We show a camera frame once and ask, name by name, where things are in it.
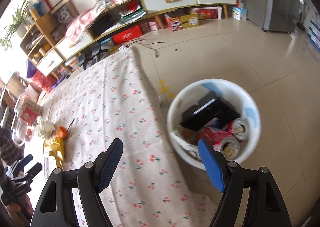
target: yellow sticker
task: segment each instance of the yellow sticker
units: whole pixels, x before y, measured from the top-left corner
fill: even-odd
[[[160,79],[160,81],[158,81],[159,85],[164,85],[164,83],[165,83],[165,80]]]
[[[163,87],[159,87],[161,93],[167,93],[169,92],[169,86],[163,86]]]
[[[168,97],[171,98],[171,99],[173,99],[173,98],[176,97],[176,94],[174,94],[174,93],[168,93]]]

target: plastic bag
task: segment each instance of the plastic bag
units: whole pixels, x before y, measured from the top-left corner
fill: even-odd
[[[37,126],[36,126],[36,133],[40,138],[48,139],[50,138],[52,132],[54,131],[54,124],[45,121],[42,116],[37,117]]]

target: wooden frame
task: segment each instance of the wooden frame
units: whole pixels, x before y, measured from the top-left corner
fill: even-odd
[[[50,11],[50,15],[58,24],[62,24],[67,27],[76,17],[79,16],[79,13],[71,0],[61,0]]]

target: screw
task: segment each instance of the screw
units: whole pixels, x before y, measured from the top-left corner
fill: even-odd
[[[61,168],[57,167],[54,169],[53,173],[54,174],[59,174],[61,172]]]
[[[228,166],[230,166],[230,167],[236,167],[236,166],[237,166],[237,163],[235,163],[234,161],[229,161],[229,162],[228,162]]]
[[[261,168],[261,171],[262,171],[263,173],[268,173],[268,172],[269,172],[269,169],[268,169],[267,167],[263,166],[263,167]]]
[[[86,164],[85,164],[85,167],[86,168],[91,168],[91,167],[93,167],[93,162],[87,162]]]

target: drawer handle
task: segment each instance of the drawer handle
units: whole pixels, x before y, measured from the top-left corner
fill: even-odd
[[[177,1],[181,1],[181,0],[165,0],[166,3],[177,2]]]
[[[51,60],[50,64],[48,65],[48,67],[50,67],[51,65],[53,65],[54,61]]]

